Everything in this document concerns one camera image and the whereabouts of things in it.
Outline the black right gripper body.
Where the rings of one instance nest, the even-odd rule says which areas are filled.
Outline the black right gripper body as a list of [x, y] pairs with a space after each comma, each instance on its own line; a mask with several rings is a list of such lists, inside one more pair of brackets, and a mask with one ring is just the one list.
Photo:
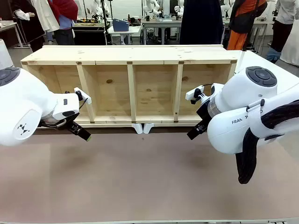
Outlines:
[[208, 113], [208, 104], [209, 102], [204, 102], [196, 113], [200, 116], [201, 121], [196, 125], [196, 127], [203, 126], [208, 127], [209, 122], [211, 121], [211, 116]]

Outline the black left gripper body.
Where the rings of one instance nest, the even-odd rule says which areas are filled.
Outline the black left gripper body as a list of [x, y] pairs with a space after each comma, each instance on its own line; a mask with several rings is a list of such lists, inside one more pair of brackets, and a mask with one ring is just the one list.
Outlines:
[[59, 123], [56, 124], [56, 130], [68, 130], [74, 135], [78, 135], [81, 126], [76, 123], [74, 120], [78, 117], [78, 114], [73, 114], [65, 119], [61, 120]]

